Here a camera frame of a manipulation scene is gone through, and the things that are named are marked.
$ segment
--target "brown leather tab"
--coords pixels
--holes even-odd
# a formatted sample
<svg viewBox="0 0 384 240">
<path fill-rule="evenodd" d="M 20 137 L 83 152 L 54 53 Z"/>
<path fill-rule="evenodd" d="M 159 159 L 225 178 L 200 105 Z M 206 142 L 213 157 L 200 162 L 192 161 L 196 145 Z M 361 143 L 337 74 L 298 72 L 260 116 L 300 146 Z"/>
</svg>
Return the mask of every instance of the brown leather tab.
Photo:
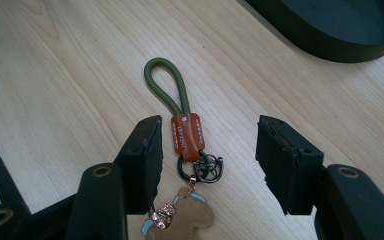
<svg viewBox="0 0 384 240">
<path fill-rule="evenodd" d="M 171 118 L 174 150 L 182 154 L 184 161 L 199 159 L 198 151 L 205 148 L 201 120 L 196 113 L 179 114 Z"/>
</svg>

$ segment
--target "metal key ring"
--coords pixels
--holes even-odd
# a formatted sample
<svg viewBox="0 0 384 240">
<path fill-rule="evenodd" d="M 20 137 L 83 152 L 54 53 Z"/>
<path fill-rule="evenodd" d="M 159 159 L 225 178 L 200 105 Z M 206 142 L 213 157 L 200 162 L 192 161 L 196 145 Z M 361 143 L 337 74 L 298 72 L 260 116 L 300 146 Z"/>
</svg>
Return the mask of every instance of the metal key ring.
<svg viewBox="0 0 384 240">
<path fill-rule="evenodd" d="M 202 179 L 205 179 L 208 174 L 210 173 L 210 167 L 209 167 L 209 164 L 210 164 L 210 159 L 208 158 L 208 155 L 204 152 L 204 151 L 198 151 L 199 153 L 199 156 L 200 156 L 200 159 L 197 160 L 196 162 L 199 162 L 199 161 L 204 161 L 205 163 L 205 168 L 195 168 L 195 165 L 194 165 L 194 173 L 196 175 L 196 181 L 197 182 L 200 182 Z M 180 177 L 183 178 L 183 180 L 185 181 L 190 181 L 191 177 L 189 175 L 187 175 L 185 173 L 185 171 L 183 171 L 183 162 L 184 162 L 184 159 L 183 159 L 183 156 L 180 155 L 179 156 L 179 159 L 177 160 L 177 172 L 179 173 Z"/>
</svg>

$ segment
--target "light blue charm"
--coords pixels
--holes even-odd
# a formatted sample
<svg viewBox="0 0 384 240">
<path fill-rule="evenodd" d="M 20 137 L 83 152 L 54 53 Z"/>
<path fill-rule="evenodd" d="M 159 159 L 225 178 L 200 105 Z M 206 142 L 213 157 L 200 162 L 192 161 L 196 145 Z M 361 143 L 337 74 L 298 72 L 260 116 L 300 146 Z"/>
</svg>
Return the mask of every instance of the light blue charm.
<svg viewBox="0 0 384 240">
<path fill-rule="evenodd" d="M 149 228 L 151 228 L 152 225 L 154 225 L 154 222 L 152 222 L 151 219 L 146 220 L 142 226 L 142 235 L 146 236 L 146 234 L 148 234 Z"/>
<path fill-rule="evenodd" d="M 190 193 L 189 196 L 191 196 L 191 197 L 193 197 L 193 198 L 195 198 L 195 199 L 198 199 L 198 200 L 201 201 L 201 202 L 207 202 L 207 201 L 205 200 L 205 198 L 204 198 L 203 196 L 199 195 L 199 194 L 196 194 L 196 193 Z M 179 201 L 179 195 L 177 195 L 177 196 L 174 198 L 174 200 L 173 200 L 173 204 L 176 204 L 178 201 Z"/>
</svg>

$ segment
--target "metal charm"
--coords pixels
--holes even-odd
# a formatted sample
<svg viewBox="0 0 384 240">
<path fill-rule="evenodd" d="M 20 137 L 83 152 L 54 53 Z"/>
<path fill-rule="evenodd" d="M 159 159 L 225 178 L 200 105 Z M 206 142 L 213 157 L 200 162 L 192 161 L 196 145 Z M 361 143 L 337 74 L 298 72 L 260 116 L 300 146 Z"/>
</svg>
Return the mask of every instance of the metal charm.
<svg viewBox="0 0 384 240">
<path fill-rule="evenodd" d="M 199 159 L 193 162 L 194 175 L 197 182 L 215 183 L 223 175 L 223 158 L 199 151 Z M 177 172 L 185 181 L 190 181 L 190 176 L 183 170 L 183 157 L 180 155 L 177 161 Z"/>
<path fill-rule="evenodd" d="M 177 213 L 170 227 L 161 229 L 151 219 L 144 222 L 142 234 L 146 240 L 197 239 L 196 229 L 209 228 L 213 224 L 213 210 L 204 197 L 191 191 L 194 188 L 191 185 L 180 189 L 174 198 Z"/>
<path fill-rule="evenodd" d="M 151 219 L 159 229 L 165 229 L 170 226 L 174 214 L 176 214 L 176 208 L 172 204 L 166 203 L 164 207 L 152 213 Z"/>
</svg>

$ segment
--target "wood grain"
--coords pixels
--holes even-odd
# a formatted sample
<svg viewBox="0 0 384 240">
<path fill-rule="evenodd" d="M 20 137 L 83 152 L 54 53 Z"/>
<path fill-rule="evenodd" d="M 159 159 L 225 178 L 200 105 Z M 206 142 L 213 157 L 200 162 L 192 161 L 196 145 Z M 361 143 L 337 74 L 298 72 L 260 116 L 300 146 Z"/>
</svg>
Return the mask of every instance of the wood grain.
<svg viewBox="0 0 384 240">
<path fill-rule="evenodd" d="M 225 159 L 222 180 L 197 189 L 216 215 L 199 239 L 316 239 L 313 217 L 283 216 L 265 186 L 254 161 L 261 114 L 384 192 L 384 57 L 318 59 L 242 1 L 0 0 L 0 155 L 33 212 L 75 193 L 86 168 L 113 161 L 156 114 L 165 154 L 156 206 L 185 186 L 170 112 L 143 79 L 153 57 L 179 68 L 206 151 Z M 154 78 L 177 97 L 169 74 Z M 129 216 L 130 239 L 143 238 L 145 218 Z"/>
</svg>

